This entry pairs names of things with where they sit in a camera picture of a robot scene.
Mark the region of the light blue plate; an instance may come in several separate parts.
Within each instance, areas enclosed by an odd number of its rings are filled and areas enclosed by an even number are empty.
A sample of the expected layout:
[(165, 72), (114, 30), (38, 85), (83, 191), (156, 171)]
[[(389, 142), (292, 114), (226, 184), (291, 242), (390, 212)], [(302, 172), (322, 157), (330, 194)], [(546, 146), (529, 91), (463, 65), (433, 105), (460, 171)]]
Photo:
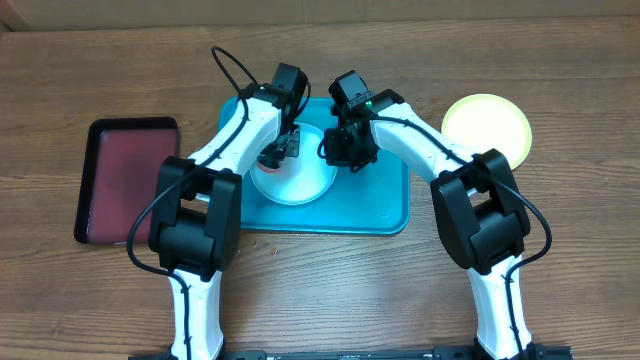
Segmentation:
[(286, 157), (273, 172), (266, 172), (258, 162), (250, 168), (256, 188), (268, 199), (283, 205), (302, 205), (319, 198), (337, 175), (337, 168), (327, 165), (317, 154), (323, 132), (305, 123), (299, 127), (297, 157)]

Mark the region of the yellow plate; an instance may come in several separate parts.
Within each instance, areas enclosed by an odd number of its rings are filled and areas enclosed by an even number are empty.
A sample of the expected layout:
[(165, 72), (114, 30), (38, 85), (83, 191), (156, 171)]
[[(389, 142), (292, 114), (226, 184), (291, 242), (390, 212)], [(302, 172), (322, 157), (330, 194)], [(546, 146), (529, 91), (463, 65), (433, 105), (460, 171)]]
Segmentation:
[(532, 130), (524, 112), (493, 94), (473, 94), (456, 101), (444, 115), (441, 132), (479, 153), (500, 151), (515, 170), (532, 147)]

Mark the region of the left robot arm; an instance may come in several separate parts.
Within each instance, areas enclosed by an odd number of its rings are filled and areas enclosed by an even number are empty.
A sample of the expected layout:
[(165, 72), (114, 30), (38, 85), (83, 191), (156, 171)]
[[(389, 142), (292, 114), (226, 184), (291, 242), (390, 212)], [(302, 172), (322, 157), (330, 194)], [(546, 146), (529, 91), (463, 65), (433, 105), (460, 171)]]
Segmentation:
[(167, 358), (222, 356), (221, 280), (238, 250), (243, 177), (255, 162), (277, 170), (298, 155), (295, 120), (309, 96), (306, 74), (281, 63), (271, 82), (240, 92), (232, 117), (206, 146), (163, 162), (149, 247), (173, 292), (175, 337)]

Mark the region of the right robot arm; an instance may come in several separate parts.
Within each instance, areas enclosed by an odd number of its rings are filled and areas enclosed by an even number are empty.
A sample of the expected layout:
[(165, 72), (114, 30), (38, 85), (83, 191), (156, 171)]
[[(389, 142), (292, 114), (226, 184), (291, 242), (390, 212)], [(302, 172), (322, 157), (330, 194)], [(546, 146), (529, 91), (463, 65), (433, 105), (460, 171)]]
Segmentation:
[(370, 91), (355, 71), (336, 78), (329, 93), (338, 125), (325, 131), (319, 156), (357, 172), (385, 150), (418, 172), (431, 190), (439, 238), (470, 278), (480, 357), (530, 358), (519, 287), (530, 222), (505, 156), (453, 142), (396, 92)]

